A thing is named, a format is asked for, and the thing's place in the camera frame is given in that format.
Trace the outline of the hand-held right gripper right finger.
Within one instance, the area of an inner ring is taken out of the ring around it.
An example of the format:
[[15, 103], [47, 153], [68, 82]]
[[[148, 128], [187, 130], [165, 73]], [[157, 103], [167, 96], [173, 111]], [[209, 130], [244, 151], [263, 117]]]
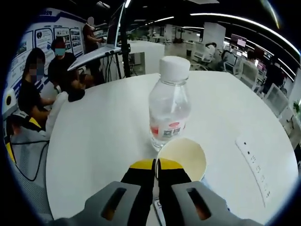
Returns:
[[199, 181], [192, 181], [183, 166], [157, 160], [159, 201], [168, 226], [257, 226], [258, 222], [233, 214], [226, 201]]

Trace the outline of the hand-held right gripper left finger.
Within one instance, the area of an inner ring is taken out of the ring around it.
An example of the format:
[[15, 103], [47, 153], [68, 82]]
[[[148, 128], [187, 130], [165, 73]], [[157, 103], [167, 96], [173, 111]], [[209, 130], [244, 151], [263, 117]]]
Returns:
[[152, 203], [155, 159], [133, 163], [122, 180], [113, 181], [92, 195], [84, 209], [55, 226], [144, 226]]

